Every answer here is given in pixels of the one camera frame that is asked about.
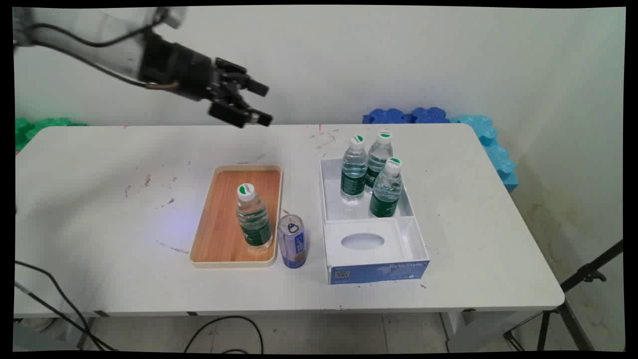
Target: robotic arm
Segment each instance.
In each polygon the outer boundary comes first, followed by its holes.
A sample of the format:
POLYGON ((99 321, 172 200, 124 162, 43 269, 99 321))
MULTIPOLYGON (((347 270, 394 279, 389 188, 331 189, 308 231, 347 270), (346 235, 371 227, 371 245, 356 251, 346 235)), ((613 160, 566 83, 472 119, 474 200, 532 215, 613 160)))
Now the robotic arm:
POLYGON ((245 68, 218 57, 213 61, 153 33, 162 23, 177 29, 185 7, 133 11, 136 20, 127 21, 97 9, 13 8, 13 48, 48 47, 129 84, 208 99, 211 116, 240 128, 271 123, 270 114, 252 108, 239 94, 242 89, 260 96, 268 92, 245 68))

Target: bottle cap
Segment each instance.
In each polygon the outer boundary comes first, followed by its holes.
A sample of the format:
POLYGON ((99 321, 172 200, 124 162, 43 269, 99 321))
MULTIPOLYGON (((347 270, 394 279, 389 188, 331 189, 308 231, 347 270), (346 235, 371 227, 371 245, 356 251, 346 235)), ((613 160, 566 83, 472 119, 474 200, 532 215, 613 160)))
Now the bottle cap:
POLYGON ((250 183, 243 183, 237 187, 237 196, 241 201, 248 202, 255 198, 255 186, 250 183))
POLYGON ((398 158, 390 157, 385 161, 385 169, 391 175, 397 175, 401 172, 401 161, 398 158))
POLYGON ((364 145, 363 136, 356 135, 350 138, 350 148, 363 149, 363 145, 364 145))
POLYGON ((392 140, 392 132, 390 132, 388 130, 379 131, 379 134, 378 134, 376 140, 380 144, 388 144, 388 143, 390 143, 390 140, 392 140))

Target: blue label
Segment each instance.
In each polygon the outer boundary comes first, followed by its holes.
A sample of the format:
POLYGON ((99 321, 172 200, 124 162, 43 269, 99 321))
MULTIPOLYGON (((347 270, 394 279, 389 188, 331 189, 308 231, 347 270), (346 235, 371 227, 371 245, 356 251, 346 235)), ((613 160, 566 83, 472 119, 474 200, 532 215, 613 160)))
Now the blue label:
POLYGON ((289 261, 286 257, 283 257, 282 259, 283 264, 285 264, 288 268, 299 268, 306 262, 306 257, 304 257, 302 261, 289 261))
POLYGON ((330 271, 330 284, 420 279, 429 263, 430 261, 419 261, 333 267, 330 271))
POLYGON ((304 250, 304 234, 303 233, 295 237, 295 250, 297 251, 297 253, 304 250))

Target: electrical cable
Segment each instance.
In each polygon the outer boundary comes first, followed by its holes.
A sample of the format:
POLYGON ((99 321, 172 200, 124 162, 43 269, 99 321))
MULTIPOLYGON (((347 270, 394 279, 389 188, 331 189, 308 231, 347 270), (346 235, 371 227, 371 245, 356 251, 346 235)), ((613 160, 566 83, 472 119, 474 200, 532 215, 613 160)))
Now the electrical cable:
POLYGON ((510 349, 513 348, 516 351, 525 351, 521 343, 519 343, 519 341, 516 340, 516 338, 512 335, 512 333, 505 332, 503 334, 503 339, 505 339, 505 342, 507 343, 507 346, 510 347, 510 349))
MULTIPOLYGON (((80 318, 80 320, 82 321, 82 324, 84 325, 84 328, 86 329, 86 331, 88 332, 87 334, 89 336, 91 336, 91 338, 93 339, 93 342, 95 343, 95 346, 98 347, 98 349, 100 349, 101 351, 104 350, 104 348, 102 348, 94 339, 93 335, 91 334, 90 328, 89 328, 89 324, 87 323, 86 319, 84 318, 84 316, 82 315, 82 313, 80 313, 80 311, 77 309, 77 307, 69 300, 69 298, 66 296, 66 294, 64 293, 64 291, 62 290, 62 288, 60 288, 60 285, 57 283, 56 279, 53 277, 53 275, 51 275, 51 273, 45 271, 44 269, 41 269, 39 267, 36 266, 32 266, 31 264, 27 264, 24 262, 20 262, 20 261, 15 261, 15 264, 32 269, 34 271, 38 271, 44 275, 46 275, 51 282, 53 283, 53 285, 56 287, 57 292, 60 293, 60 295, 62 296, 62 299, 64 299, 64 301, 73 309, 73 311, 77 314, 77 316, 80 318)), ((24 287, 22 286, 18 286, 18 283, 15 283, 15 286, 18 287, 20 290, 23 290, 24 287)), ((27 295, 31 296, 35 296, 35 294, 28 292, 27 295)))
POLYGON ((527 319, 526 321, 524 321, 524 322, 522 322, 522 323, 519 323, 517 326, 515 326, 515 327, 513 327, 512 329, 508 330, 508 332, 512 332, 513 330, 518 329, 518 327, 520 327, 521 325, 523 325, 523 324, 527 323, 528 321, 531 321, 532 319, 536 318, 537 316, 539 316, 539 315, 541 315, 541 314, 543 314, 543 312, 540 312, 540 313, 536 314, 535 316, 533 316, 533 317, 531 317, 531 318, 527 319))
MULTIPOLYGON (((263 354, 263 338, 262 338, 262 333, 259 330, 259 327, 257 327, 257 325, 255 324, 254 321, 250 320, 249 318, 243 317, 243 316, 227 316, 227 317, 219 317, 217 319, 213 319, 212 321, 209 321, 208 323, 204 324, 201 328, 199 328, 199 330, 197 332, 195 332, 195 334, 193 335, 193 337, 191 338, 191 340, 188 342, 188 344, 186 345, 186 349, 184 349, 184 353, 186 353, 188 351, 188 348, 190 348, 191 344, 193 343, 193 341, 195 340, 195 338, 197 337, 197 335, 204 330, 204 328, 206 328, 207 326, 216 323, 218 321, 224 320, 224 319, 231 319, 231 318, 239 318, 239 319, 243 319, 246 321, 249 321, 250 324, 252 324, 255 327, 255 330, 257 331, 257 334, 259 335, 259 345, 261 347, 261 354, 263 354)), ((247 352, 245 352, 244 350, 241 349, 231 349, 231 350, 226 350, 225 352, 223 352, 222 354, 226 354, 229 353, 231 351, 240 351, 244 354, 248 354, 247 352)))
POLYGON ((232 353, 234 351, 238 351, 240 353, 248 354, 247 351, 241 350, 241 349, 229 349, 229 350, 226 350, 226 351, 222 351, 221 354, 228 354, 228 353, 232 353))
POLYGON ((510 351, 515 351, 514 348, 512 347, 512 345, 510 344, 509 340, 505 339, 505 342, 507 343, 507 346, 510 347, 510 351))
POLYGON ((135 80, 131 80, 125 76, 119 75, 118 73, 115 73, 111 70, 108 70, 96 63, 93 63, 90 60, 85 59, 82 56, 78 56, 70 51, 64 50, 61 47, 55 46, 55 45, 51 45, 50 43, 45 43, 45 42, 41 42, 41 41, 34 41, 33 45, 38 45, 38 46, 42 46, 42 47, 48 47, 49 49, 52 50, 56 50, 58 52, 62 52, 65 55, 69 55, 71 57, 73 57, 74 59, 81 61, 91 67, 93 67, 94 69, 101 71, 111 77, 115 77, 118 80, 124 81, 127 84, 133 85, 133 86, 138 86, 141 88, 145 88, 145 89, 156 89, 156 90, 168 90, 168 89, 174 89, 177 86, 179 86, 179 83, 177 81, 173 82, 172 84, 150 84, 148 82, 139 82, 139 81, 135 81, 135 80))
POLYGON ((35 300, 36 302, 42 304, 48 310, 52 311, 55 315, 59 316, 60 318, 64 319, 65 321, 69 322, 69 324, 74 326, 77 330, 79 330, 80 332, 82 332, 82 333, 86 334, 87 336, 89 336, 93 340, 93 342, 96 344, 96 346, 98 345, 97 342, 99 342, 99 343, 101 343, 107 349, 109 349, 111 351, 118 351, 117 349, 114 349, 113 347, 111 347, 108 344, 104 343, 100 338, 97 338, 95 335, 93 335, 93 333, 91 333, 91 331, 85 330, 84 328, 79 326, 76 322, 72 321, 69 317, 65 316, 62 312, 60 312, 59 310, 51 307, 47 302, 45 302, 42 299, 40 299, 39 296, 36 296, 35 294, 29 292, 26 288, 24 288, 20 284, 18 284, 18 282, 14 281, 14 286, 17 287, 18 289, 20 289, 24 294, 26 294, 26 295, 30 296, 31 298, 33 298, 33 300, 35 300))
POLYGON ((162 13, 159 15, 159 17, 153 21, 151 24, 146 25, 144 27, 140 27, 137 30, 134 30, 130 33, 124 34, 122 36, 118 36, 117 38, 114 38, 113 40, 109 40, 109 41, 105 41, 105 42, 92 42, 89 40, 85 40, 61 27, 52 25, 52 24, 46 24, 46 23, 42 23, 42 22, 38 22, 35 23, 29 27, 27 27, 28 31, 33 31, 35 29, 51 29, 54 31, 57 31, 58 33, 62 33, 65 34, 66 36, 69 36, 70 38, 74 39, 75 41, 78 41, 80 43, 83 43, 84 45, 87 46, 91 46, 91 47, 108 47, 111 45, 115 45, 118 42, 122 42, 128 38, 131 38, 133 36, 136 36, 138 34, 141 34, 145 31, 148 31, 154 27, 156 27, 157 25, 160 25, 162 22, 164 22, 164 20, 166 20, 166 18, 168 17, 168 8, 164 8, 162 13))
POLYGON ((44 329, 40 330, 40 333, 44 332, 45 330, 51 328, 51 326, 57 321, 57 318, 53 318, 53 320, 51 321, 51 323, 49 323, 44 329))
MULTIPOLYGON (((24 262, 20 262, 20 261, 15 261, 15 264, 24 266, 26 268, 38 271, 40 273, 45 274, 46 276, 49 277, 49 279, 51 280, 51 282, 53 282, 53 285, 56 287, 58 293, 60 293, 60 295, 62 296, 62 298, 64 299, 64 301, 73 309, 73 311, 78 315, 78 317, 80 318, 80 320, 82 321, 82 324, 84 324, 84 328, 82 328, 81 326, 79 326, 76 322, 72 321, 69 317, 67 317, 66 315, 64 315, 62 312, 60 312, 59 310, 53 308, 51 305, 49 305, 47 302, 43 301, 39 296, 33 294, 32 292, 30 292, 28 289, 26 289, 24 286, 22 286, 22 284, 19 284, 16 280, 13 281, 13 285, 18 288, 19 290, 21 290, 24 294, 30 296, 31 298, 33 298, 33 300, 35 300, 36 302, 40 303, 41 305, 43 305, 45 308, 47 308, 48 310, 52 311, 55 315, 59 316, 60 318, 64 319, 65 321, 69 322, 69 324, 71 324, 72 326, 74 326, 77 330, 79 330, 80 332, 86 334, 88 337, 90 337, 93 342, 95 343, 96 347, 98 347, 100 350, 104 350, 101 345, 104 345, 107 349, 111 350, 111 351, 118 351, 117 349, 113 348, 112 346, 109 346, 107 343, 103 342, 100 338, 97 338, 95 335, 93 335, 93 333, 91 333, 91 330, 89 328, 89 325, 86 321, 86 319, 84 318, 84 316, 82 315, 82 313, 80 313, 80 311, 76 308, 76 306, 74 306, 74 304, 69 300, 69 298, 66 297, 66 294, 64 293, 64 291, 62 290, 62 288, 60 288, 60 285, 57 283, 56 279, 53 277, 53 275, 51 275, 51 273, 33 266, 31 264, 27 264, 24 262)), ((188 344, 186 345, 186 349, 184 349, 184 353, 187 352, 188 348, 190 348, 191 344, 193 343, 193 341, 195 340, 195 338, 197 337, 197 335, 204 329, 206 328, 206 326, 209 326, 213 323, 216 323, 218 321, 224 320, 224 319, 231 319, 231 318, 239 318, 239 319, 243 319, 246 320, 248 322, 250 322, 254 327, 255 330, 257 331, 257 334, 259 335, 259 345, 260 345, 260 350, 261 350, 261 354, 263 354, 263 337, 262 337, 262 332, 259 330, 259 327, 257 327, 257 324, 255 324, 254 321, 250 320, 247 317, 244 316, 226 316, 226 317, 219 317, 216 318, 212 321, 209 321, 208 323, 204 324, 201 328, 199 328, 199 330, 197 330, 197 332, 195 332, 195 334, 193 335, 193 337, 191 338, 191 340, 188 342, 188 344)), ((13 320, 13 322, 15 323, 16 320, 22 320, 21 318, 15 318, 13 320)), ((240 352, 240 353, 244 353, 244 354, 248 354, 247 351, 243 350, 243 349, 229 349, 224 351, 222 354, 227 354, 227 353, 232 353, 232 352, 240 352)))

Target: green label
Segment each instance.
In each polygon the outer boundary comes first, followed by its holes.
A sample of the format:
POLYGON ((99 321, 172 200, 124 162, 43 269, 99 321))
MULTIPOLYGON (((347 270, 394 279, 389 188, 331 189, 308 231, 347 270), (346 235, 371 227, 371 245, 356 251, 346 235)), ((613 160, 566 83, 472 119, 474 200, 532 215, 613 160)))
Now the green label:
POLYGON ((397 202, 399 202, 398 198, 392 202, 382 201, 372 193, 370 212, 377 217, 391 217, 397 209, 397 202))
POLYGON ((372 170, 370 167, 367 168, 366 173, 366 186, 373 187, 375 185, 376 177, 379 175, 379 172, 372 170))
POLYGON ((363 188, 365 185, 365 176, 361 176, 359 178, 349 177, 343 171, 341 171, 341 190, 345 194, 358 195, 363 192, 363 188))
POLYGON ((254 247, 265 244, 271 238, 271 224, 268 222, 259 229, 246 229, 241 227, 241 230, 244 232, 246 242, 254 247))

